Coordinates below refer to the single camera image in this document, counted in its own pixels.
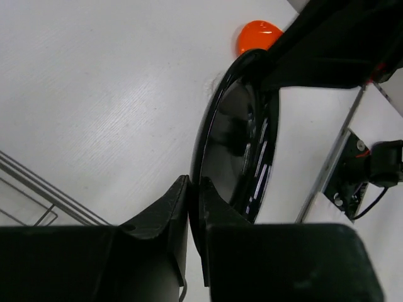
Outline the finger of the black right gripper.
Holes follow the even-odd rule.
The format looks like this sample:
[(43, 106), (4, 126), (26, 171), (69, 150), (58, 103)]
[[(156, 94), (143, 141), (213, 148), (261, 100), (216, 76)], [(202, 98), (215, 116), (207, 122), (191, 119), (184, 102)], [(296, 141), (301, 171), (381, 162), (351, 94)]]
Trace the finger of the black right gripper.
[(264, 89), (349, 89), (402, 68), (402, 1), (309, 1), (268, 50)]

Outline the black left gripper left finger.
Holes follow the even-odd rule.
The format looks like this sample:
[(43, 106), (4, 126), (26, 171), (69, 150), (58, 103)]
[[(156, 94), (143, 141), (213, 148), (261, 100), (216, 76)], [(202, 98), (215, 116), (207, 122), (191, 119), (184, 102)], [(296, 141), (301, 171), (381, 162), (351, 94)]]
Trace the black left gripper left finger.
[(2, 301), (182, 301), (190, 180), (121, 225), (4, 226)]

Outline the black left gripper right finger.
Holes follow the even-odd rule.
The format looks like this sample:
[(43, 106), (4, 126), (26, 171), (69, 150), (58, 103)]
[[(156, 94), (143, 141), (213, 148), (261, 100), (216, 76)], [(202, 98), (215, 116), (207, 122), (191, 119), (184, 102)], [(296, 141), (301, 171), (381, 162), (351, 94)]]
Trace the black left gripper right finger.
[(212, 301), (383, 301), (358, 234), (335, 223), (247, 222), (200, 184), (198, 236)]

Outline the orange round plate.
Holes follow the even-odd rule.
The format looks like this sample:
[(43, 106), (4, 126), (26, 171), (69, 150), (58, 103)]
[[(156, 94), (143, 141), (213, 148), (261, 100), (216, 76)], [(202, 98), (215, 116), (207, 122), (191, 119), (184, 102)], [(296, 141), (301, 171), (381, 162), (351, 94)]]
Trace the orange round plate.
[(282, 36), (284, 31), (265, 20), (253, 20), (236, 28), (232, 37), (234, 57), (248, 50), (268, 50)]

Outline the black round plate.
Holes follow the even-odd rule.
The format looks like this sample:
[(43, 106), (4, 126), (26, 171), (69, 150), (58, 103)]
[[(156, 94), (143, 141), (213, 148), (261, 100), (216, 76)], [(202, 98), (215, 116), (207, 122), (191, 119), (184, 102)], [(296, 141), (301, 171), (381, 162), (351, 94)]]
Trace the black round plate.
[(216, 85), (199, 127), (191, 179), (209, 179), (220, 198), (250, 223), (261, 209), (271, 177), (280, 97), (265, 91), (267, 52), (238, 57)]

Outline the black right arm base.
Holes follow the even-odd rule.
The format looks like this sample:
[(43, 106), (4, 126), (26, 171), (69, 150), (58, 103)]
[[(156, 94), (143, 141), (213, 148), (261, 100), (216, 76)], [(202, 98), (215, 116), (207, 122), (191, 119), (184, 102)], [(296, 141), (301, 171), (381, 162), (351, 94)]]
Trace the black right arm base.
[[(349, 132), (342, 143), (324, 195), (348, 220), (368, 213), (389, 188), (402, 182), (402, 140), (381, 141), (368, 148), (363, 140)], [(382, 189), (380, 195), (360, 210), (368, 185)]]

